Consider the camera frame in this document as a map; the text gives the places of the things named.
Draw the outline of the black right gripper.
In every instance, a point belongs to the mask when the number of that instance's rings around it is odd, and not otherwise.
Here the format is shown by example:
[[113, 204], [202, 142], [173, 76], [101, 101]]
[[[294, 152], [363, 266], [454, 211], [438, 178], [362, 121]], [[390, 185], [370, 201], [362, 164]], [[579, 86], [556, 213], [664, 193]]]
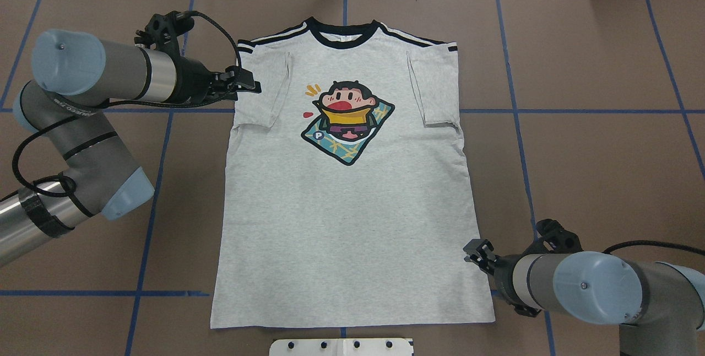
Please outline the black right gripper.
[[524, 303], [518, 296], [513, 283], [513, 272], [520, 255], [498, 256], [494, 253], [494, 246], [487, 239], [473, 239], [463, 247], [465, 261], [471, 262], [488, 276], [493, 277], [501, 298], [513, 306], [523, 306]]

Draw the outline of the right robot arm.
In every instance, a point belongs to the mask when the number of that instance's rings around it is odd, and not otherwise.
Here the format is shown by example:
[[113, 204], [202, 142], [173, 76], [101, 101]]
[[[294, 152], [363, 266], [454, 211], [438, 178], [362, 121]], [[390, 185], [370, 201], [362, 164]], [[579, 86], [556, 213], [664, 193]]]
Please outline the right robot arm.
[[569, 246], [548, 250], [536, 242], [521, 255], [499, 256], [491, 241], [476, 239], [463, 250], [519, 315], [546, 311], [617, 326], [622, 355], [700, 355], [703, 273]]

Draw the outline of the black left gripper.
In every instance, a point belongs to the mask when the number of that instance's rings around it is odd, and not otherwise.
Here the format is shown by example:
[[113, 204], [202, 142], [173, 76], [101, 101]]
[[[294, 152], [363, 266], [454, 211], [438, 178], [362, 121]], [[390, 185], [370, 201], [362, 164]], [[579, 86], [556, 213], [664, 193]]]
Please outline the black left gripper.
[[[253, 74], [246, 69], [226, 69], [219, 74], [208, 70], [201, 62], [186, 57], [176, 58], [175, 68], [176, 104], [208, 105], [224, 98], [238, 98], [241, 93], [262, 93], [261, 85], [255, 82]], [[232, 84], [222, 89], [216, 78], [218, 74], [219, 80]], [[239, 84], [255, 84], [255, 86], [248, 88]]]

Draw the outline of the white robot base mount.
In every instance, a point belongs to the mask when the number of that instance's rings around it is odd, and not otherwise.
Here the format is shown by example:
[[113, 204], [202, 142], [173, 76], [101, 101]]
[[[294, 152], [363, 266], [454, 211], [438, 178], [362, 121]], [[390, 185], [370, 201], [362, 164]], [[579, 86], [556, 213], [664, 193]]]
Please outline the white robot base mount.
[[276, 340], [269, 355], [414, 355], [406, 338], [321, 338]]

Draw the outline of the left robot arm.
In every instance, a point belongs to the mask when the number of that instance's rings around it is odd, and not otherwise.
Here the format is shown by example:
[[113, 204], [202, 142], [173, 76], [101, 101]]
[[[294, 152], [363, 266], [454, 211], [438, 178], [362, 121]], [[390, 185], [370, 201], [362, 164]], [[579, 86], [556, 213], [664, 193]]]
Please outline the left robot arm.
[[[222, 72], [180, 55], [179, 30], [169, 25], [139, 30], [134, 45], [95, 35], [50, 29], [32, 51], [33, 79], [13, 105], [30, 131], [11, 161], [20, 188], [2, 199], [2, 265], [71, 233], [96, 215], [115, 220], [154, 195], [144, 169], [104, 110], [121, 104], [192, 108], [261, 93], [239, 65]], [[46, 137], [67, 168], [29, 181], [20, 157]]]

